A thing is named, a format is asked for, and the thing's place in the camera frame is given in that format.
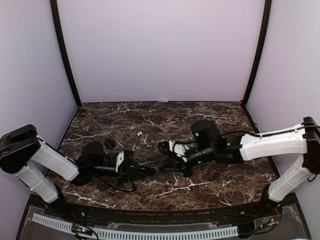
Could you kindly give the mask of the black round charging case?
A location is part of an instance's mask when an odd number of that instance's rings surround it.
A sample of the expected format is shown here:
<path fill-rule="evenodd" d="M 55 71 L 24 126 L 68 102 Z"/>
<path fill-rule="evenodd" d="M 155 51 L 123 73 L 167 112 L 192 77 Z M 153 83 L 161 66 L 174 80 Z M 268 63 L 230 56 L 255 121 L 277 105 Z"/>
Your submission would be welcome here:
<path fill-rule="evenodd" d="M 116 141 L 113 138 L 105 138 L 104 139 L 104 146 L 107 149 L 114 149 L 116 147 Z"/>

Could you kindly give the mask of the black oval charging case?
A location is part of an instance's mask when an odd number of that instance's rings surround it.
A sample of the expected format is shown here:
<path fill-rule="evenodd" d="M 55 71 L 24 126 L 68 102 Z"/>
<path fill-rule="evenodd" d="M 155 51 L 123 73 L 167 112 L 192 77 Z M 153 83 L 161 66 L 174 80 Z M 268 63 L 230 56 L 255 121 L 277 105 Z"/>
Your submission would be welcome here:
<path fill-rule="evenodd" d="M 153 176 L 156 173 L 156 170 L 152 167 L 142 167 L 139 171 L 146 176 Z"/>

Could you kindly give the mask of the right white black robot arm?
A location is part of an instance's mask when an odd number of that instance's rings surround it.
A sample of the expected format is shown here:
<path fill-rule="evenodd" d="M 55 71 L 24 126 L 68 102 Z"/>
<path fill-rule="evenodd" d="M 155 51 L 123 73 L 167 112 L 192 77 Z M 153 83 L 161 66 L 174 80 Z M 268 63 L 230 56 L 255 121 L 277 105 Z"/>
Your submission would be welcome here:
<path fill-rule="evenodd" d="M 188 178 L 196 165 L 215 161 L 242 164 L 254 159 L 297 154 L 297 160 L 283 175 L 264 189 L 255 213 L 266 217 L 291 191 L 320 173 L 320 127 L 312 117 L 295 126 L 266 133 L 234 131 L 222 134 L 214 121 L 199 120 L 190 127 L 195 148 L 181 141 L 163 141 L 158 150 L 167 156 L 160 171 L 182 173 Z"/>

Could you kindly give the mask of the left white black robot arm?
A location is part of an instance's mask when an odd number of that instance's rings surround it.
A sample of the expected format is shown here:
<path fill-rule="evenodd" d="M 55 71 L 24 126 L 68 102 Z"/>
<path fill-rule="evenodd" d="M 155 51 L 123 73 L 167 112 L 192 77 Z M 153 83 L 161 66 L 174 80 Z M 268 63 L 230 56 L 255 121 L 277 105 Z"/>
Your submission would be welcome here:
<path fill-rule="evenodd" d="M 82 187 L 93 178 L 100 177 L 116 178 L 119 186 L 132 184 L 156 173 L 154 168 L 140 165 L 133 158 L 134 153 L 130 150 L 122 150 L 110 158 L 104 146 L 94 141 L 83 147 L 80 157 L 73 160 L 49 145 L 32 124 L 11 131 L 0 139 L 0 168 L 16 176 L 31 191 L 51 204 L 51 210 L 60 218 L 67 218 L 71 208 L 60 199 L 58 187 L 35 164 L 55 172 L 76 187 Z"/>

